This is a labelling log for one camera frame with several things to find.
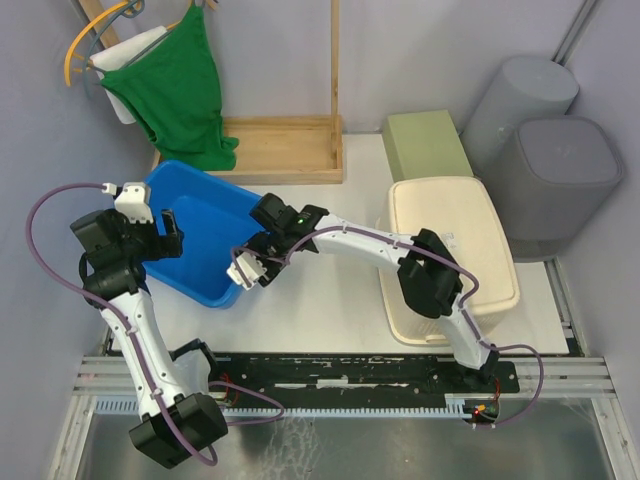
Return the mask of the grey round plastic bin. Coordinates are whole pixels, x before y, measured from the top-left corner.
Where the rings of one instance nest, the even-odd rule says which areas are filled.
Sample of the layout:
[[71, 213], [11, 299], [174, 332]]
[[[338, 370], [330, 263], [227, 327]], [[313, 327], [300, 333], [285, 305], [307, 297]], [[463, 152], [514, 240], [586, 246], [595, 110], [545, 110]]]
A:
[[543, 57], [515, 56], [498, 69], [460, 135], [473, 173], [480, 177], [513, 130], [538, 116], [563, 115], [579, 92], [565, 67]]

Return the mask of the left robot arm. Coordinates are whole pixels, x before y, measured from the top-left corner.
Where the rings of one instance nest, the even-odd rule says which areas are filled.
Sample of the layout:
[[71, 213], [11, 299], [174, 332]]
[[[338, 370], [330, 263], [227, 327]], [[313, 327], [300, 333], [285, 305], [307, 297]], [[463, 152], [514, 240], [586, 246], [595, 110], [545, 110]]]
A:
[[79, 275], [88, 303], [98, 309], [118, 340], [136, 389], [139, 425], [130, 430], [134, 447], [172, 469], [194, 452], [211, 448], [228, 427], [207, 390], [221, 366], [200, 340], [171, 352], [158, 328], [144, 264], [183, 253], [184, 235], [172, 211], [154, 221], [134, 222], [114, 210], [98, 210], [73, 222], [84, 249]]

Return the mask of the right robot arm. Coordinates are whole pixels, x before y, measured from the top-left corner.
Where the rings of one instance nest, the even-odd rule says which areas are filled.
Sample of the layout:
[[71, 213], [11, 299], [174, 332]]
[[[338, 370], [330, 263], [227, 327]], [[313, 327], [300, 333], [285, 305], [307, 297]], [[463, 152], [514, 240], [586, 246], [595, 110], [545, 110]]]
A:
[[384, 232], [315, 205], [297, 211], [272, 193], [258, 201], [250, 216], [262, 229], [231, 251], [228, 275], [236, 284], [246, 290], [269, 285], [299, 252], [362, 259], [393, 273], [405, 305], [436, 322], [452, 348], [463, 386], [481, 391], [494, 381], [499, 350], [467, 308], [479, 281], [456, 262], [435, 232]]

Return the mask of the pale green plastic tray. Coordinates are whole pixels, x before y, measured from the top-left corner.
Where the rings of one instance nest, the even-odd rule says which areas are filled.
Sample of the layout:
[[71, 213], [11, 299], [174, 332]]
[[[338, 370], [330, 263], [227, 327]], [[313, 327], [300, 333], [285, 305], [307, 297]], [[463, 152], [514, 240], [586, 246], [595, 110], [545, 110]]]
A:
[[389, 115], [383, 125], [382, 140], [394, 182], [473, 176], [447, 110]]

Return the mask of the grey slotted laundry basket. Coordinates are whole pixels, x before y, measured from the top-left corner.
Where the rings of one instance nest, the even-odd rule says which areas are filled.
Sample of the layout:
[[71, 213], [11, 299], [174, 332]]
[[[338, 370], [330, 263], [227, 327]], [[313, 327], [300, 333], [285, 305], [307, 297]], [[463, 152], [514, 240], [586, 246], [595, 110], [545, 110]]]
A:
[[480, 174], [519, 263], [561, 253], [623, 177], [604, 130], [569, 115], [521, 122]]

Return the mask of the blue plastic tub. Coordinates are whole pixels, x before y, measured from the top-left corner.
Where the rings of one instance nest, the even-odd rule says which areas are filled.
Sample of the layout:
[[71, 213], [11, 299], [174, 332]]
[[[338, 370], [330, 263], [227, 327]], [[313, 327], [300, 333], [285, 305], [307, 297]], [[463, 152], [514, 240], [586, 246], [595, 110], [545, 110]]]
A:
[[261, 230], [250, 216], [261, 196], [175, 160], [146, 184], [153, 214], [171, 210], [184, 233], [181, 257], [147, 262], [147, 274], [206, 307], [231, 307], [241, 293], [226, 273], [231, 249]]

